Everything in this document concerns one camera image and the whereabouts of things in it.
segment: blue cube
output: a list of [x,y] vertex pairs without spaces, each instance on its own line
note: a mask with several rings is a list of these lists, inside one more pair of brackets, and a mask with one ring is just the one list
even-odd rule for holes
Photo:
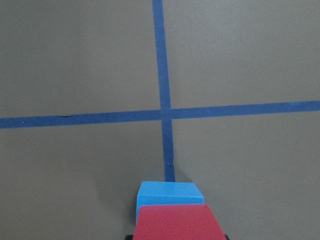
[[193,182],[143,181],[136,198],[136,220],[141,206],[204,203]]

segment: blue tape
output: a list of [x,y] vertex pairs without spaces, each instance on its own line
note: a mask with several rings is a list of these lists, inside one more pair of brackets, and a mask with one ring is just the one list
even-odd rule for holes
[[295,101],[249,105],[178,108],[172,109],[171,114],[173,119],[194,119],[312,111],[320,111],[320,101]]
[[71,116],[27,116],[0,118],[0,129],[108,124],[160,120],[160,110],[76,114]]
[[175,182],[170,84],[162,0],[152,0],[152,8],[161,106],[164,179],[166,182]]

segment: vertical blue line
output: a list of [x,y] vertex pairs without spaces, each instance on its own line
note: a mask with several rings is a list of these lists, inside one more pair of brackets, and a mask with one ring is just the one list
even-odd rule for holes
[[152,0],[156,59],[161,106],[162,145],[164,160],[164,179],[175,181],[174,143],[172,133],[172,116],[170,103],[170,85],[167,63],[166,34],[162,0]]

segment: gray floor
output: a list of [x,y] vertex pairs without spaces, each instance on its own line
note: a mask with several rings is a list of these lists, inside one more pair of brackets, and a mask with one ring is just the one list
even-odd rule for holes
[[[320,1],[163,1],[173,108],[319,100]],[[2,1],[0,118],[159,109],[152,1]],[[320,112],[173,121],[232,240],[318,240]],[[2,129],[0,238],[122,240],[160,121]]]

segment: stacked blocks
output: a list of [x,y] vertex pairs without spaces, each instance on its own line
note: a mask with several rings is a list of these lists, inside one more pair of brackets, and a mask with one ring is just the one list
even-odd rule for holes
[[226,240],[191,182],[142,182],[136,211],[133,240]]
[[143,181],[136,198],[136,221],[141,206],[204,202],[204,196],[193,182]]

